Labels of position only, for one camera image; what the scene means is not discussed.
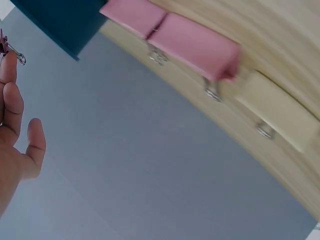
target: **floor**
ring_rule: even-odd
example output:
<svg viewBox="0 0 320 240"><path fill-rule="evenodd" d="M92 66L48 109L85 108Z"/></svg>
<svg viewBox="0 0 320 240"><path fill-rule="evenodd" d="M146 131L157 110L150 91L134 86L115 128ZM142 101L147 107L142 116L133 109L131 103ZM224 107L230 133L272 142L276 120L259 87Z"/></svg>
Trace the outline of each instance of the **floor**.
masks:
<svg viewBox="0 0 320 240"><path fill-rule="evenodd" d="M0 222L8 240L304 240L316 221L244 149L97 34L76 62L14 9L1 23L43 170Z"/></svg>

